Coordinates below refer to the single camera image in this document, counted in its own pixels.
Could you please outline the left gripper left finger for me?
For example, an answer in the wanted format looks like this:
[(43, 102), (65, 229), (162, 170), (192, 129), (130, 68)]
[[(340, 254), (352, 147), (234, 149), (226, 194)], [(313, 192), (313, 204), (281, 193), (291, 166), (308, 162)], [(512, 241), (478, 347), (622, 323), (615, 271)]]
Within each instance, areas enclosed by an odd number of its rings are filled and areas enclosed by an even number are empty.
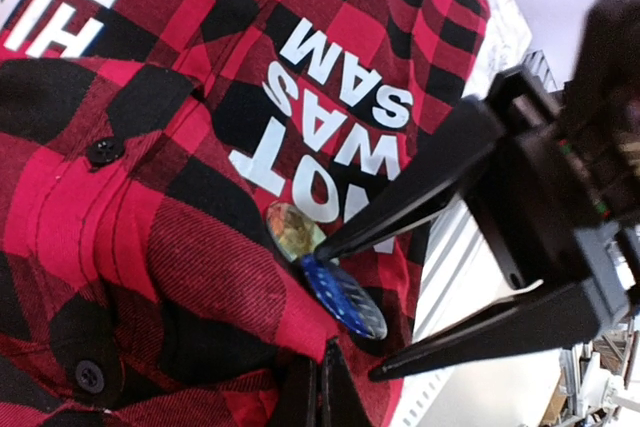
[(319, 365), (298, 356), (288, 367), (269, 427), (314, 427), (317, 425)]

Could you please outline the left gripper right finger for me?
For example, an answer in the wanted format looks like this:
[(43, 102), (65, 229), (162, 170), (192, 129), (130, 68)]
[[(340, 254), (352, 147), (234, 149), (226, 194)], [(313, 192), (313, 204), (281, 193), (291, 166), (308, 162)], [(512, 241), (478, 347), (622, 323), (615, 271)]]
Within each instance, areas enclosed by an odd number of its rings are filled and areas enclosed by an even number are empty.
[(319, 368), (319, 425), (372, 427), (342, 351), (335, 339), (327, 343)]

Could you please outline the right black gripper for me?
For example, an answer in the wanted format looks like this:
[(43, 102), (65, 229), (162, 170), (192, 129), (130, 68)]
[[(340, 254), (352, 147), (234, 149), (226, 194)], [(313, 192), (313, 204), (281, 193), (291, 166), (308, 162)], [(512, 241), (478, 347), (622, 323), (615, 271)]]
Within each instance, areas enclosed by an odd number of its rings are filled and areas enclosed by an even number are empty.
[(481, 325), (597, 332), (637, 313), (639, 288), (625, 286), (617, 268), (639, 269), (639, 179), (607, 112), (568, 125), (521, 66), (500, 73), (486, 101), (491, 110), (463, 98), (397, 178), (314, 256), (342, 258), (426, 223), (488, 164), (468, 203), (513, 293), (484, 310)]

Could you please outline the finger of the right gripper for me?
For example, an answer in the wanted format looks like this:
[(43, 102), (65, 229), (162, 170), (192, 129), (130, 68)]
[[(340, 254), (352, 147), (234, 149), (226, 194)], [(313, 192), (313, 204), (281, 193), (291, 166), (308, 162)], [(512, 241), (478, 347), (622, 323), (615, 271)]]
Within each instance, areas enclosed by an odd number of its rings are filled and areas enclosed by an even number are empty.
[(599, 332), (599, 309), (591, 280), (505, 297), (389, 356), (369, 372), (369, 379), (382, 382), (473, 361), (570, 348)]

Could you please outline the red black plaid shirt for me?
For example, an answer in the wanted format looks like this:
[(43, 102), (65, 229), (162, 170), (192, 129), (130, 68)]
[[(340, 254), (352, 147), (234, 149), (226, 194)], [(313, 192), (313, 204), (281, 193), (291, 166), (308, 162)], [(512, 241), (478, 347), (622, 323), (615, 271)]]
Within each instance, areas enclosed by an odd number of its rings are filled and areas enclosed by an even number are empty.
[(348, 331), (280, 254), (275, 202), (332, 233), (463, 94), (486, 0), (1, 0), (1, 422), (268, 426), (335, 339), (373, 426), (401, 381), (427, 227), (343, 264)]

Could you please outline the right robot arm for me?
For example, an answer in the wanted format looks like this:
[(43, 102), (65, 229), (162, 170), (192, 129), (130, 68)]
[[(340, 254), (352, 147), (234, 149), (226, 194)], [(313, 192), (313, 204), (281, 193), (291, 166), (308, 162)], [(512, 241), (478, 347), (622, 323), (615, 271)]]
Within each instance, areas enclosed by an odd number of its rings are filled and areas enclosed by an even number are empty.
[(463, 199), (513, 295), (391, 355), (399, 379), (456, 364), (590, 341), (637, 313), (608, 246), (639, 268), (639, 0), (596, 0), (562, 101), (527, 69), (464, 98), (407, 167), (323, 241), (344, 258)]

